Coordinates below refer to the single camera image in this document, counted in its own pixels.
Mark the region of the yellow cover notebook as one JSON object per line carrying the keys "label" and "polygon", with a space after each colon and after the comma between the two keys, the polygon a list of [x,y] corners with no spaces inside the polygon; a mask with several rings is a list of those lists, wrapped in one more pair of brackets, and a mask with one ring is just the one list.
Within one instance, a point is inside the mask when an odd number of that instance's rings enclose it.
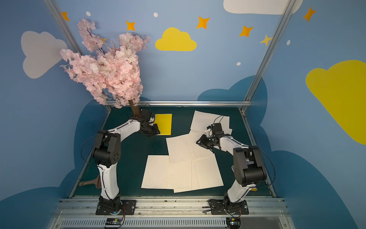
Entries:
{"label": "yellow cover notebook", "polygon": [[158,125],[159,135],[171,135],[172,114],[156,114],[154,123]]}

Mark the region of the green cover notebook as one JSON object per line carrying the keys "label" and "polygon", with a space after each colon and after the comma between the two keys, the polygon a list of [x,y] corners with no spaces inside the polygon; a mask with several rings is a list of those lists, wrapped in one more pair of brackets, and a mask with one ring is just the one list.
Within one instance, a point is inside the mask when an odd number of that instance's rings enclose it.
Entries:
{"label": "green cover notebook", "polygon": [[167,138],[166,143],[170,163],[180,163],[211,156],[213,154],[212,151],[196,143],[202,135],[202,132],[191,132],[185,135]]}

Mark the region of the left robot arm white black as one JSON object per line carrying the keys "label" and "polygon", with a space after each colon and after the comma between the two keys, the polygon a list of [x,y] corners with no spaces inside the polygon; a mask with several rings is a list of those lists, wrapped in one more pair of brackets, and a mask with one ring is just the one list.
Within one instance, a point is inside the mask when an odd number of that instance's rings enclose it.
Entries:
{"label": "left robot arm white black", "polygon": [[134,118],[108,131],[96,135],[92,158],[100,173],[101,194],[97,215],[119,215],[124,209],[117,184],[117,164],[121,158],[121,142],[130,135],[140,132],[146,136],[159,135],[154,118]]}

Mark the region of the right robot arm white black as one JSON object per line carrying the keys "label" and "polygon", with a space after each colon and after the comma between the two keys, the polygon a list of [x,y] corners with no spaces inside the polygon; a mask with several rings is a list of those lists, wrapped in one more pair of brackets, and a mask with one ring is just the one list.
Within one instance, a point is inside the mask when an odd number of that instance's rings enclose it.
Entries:
{"label": "right robot arm white black", "polygon": [[256,146],[245,145],[229,134],[207,137],[203,134],[196,144],[205,148],[218,147],[233,156],[235,181],[225,194],[223,205],[233,207],[245,200],[247,194],[256,188],[257,183],[267,179],[267,172],[261,151]]}

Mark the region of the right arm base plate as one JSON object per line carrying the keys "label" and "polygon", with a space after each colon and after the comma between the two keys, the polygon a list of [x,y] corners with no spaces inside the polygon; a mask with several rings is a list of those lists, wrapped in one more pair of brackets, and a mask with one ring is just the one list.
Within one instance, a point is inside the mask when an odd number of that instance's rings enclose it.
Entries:
{"label": "right arm base plate", "polygon": [[247,202],[231,203],[226,199],[210,199],[208,205],[212,215],[248,215],[249,209]]}

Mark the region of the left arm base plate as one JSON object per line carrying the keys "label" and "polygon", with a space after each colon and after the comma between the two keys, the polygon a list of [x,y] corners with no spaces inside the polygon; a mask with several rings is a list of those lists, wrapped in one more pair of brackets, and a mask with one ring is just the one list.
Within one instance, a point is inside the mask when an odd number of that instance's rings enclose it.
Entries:
{"label": "left arm base plate", "polygon": [[97,205],[96,215],[133,215],[136,200],[108,200],[102,199]]}

